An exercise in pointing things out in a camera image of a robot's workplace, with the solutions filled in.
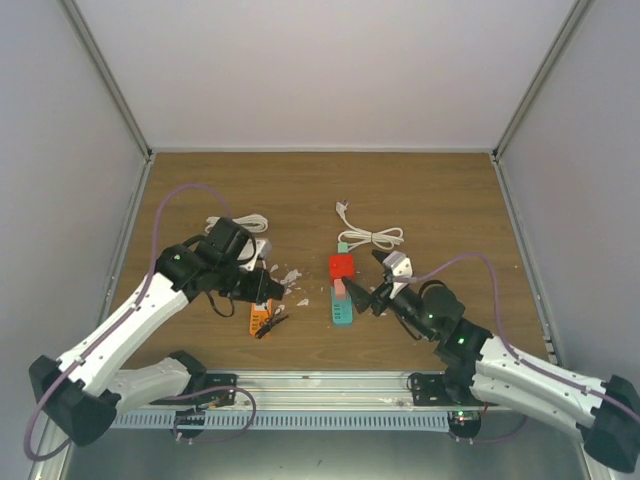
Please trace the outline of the pink plug adapter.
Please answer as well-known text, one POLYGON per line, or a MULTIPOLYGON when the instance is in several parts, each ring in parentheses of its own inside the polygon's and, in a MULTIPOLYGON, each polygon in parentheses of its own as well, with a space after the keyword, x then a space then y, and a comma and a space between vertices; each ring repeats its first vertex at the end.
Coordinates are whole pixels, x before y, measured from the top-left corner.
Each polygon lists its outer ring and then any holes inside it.
POLYGON ((336 278, 333 282, 334 296, 338 301, 345 301, 347 299, 347 290, 343 281, 336 278))

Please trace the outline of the orange power strip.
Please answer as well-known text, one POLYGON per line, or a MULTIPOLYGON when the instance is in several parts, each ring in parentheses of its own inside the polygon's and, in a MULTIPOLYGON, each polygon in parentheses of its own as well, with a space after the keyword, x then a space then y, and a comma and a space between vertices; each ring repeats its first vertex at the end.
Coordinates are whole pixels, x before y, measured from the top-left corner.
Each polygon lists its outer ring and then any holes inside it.
POLYGON ((249 319, 249 333, 256 339, 262 339, 272 328, 273 304, 271 300, 252 303, 249 319))

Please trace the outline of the red cube socket adapter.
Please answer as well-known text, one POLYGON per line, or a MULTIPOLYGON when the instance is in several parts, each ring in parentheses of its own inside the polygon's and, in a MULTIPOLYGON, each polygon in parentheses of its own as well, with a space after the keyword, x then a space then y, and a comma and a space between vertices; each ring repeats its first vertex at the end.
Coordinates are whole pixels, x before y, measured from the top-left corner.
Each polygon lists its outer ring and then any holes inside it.
POLYGON ((348 278, 355 280, 356 268, 353 255, 350 253, 338 253, 329 257, 329 278, 333 285, 336 280, 348 278))

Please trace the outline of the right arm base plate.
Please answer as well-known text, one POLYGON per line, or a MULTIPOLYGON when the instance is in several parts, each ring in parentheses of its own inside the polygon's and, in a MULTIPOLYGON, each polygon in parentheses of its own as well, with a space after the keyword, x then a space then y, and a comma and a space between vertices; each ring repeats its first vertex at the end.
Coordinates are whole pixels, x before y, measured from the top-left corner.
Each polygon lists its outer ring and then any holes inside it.
POLYGON ((413 372, 406 380, 414 406, 479 407, 483 402, 444 372, 413 372))

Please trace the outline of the teal power strip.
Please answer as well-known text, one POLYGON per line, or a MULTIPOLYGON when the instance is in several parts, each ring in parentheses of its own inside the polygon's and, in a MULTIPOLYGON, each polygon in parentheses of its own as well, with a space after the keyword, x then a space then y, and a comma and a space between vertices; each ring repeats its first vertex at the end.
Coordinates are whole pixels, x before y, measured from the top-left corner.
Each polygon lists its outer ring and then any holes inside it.
POLYGON ((351 297, 347 292, 345 301, 338 301, 334 296, 333 286, 330 290, 331 294, 331 316, 332 323, 336 327, 349 327, 353 323, 353 304, 351 297))

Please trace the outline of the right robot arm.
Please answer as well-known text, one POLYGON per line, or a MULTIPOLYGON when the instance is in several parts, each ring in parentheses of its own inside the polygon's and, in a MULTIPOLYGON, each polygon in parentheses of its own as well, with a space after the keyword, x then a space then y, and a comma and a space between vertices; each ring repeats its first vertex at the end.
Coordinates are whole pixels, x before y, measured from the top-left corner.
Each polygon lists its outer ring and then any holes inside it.
POLYGON ((344 276, 355 309, 380 316, 391 311, 419 336, 435 343, 446 369, 431 387, 421 374, 409 378, 414 402, 438 393, 451 403, 497 405, 552 426, 582 443, 600 464, 632 473, 639 460, 639 394, 617 375, 580 375, 514 348, 502 328, 481 327, 464 316, 453 291, 432 274, 416 277, 401 252, 373 251, 384 276, 373 291, 344 276))

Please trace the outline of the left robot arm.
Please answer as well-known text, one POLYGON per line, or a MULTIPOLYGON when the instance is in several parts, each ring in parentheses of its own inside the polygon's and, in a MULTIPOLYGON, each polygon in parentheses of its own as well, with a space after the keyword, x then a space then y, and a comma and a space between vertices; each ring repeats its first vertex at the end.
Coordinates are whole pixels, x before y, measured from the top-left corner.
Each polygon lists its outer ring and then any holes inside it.
POLYGON ((184 351, 139 370, 124 363, 172 316, 195 298, 218 293, 235 303, 280 300, 284 287, 262 266, 270 242, 222 217, 205 235, 165 248, 133 294, 96 330, 53 359, 29 368, 40 410, 69 438, 86 446, 114 420, 167 399, 193 404, 206 391, 206 368, 184 351))

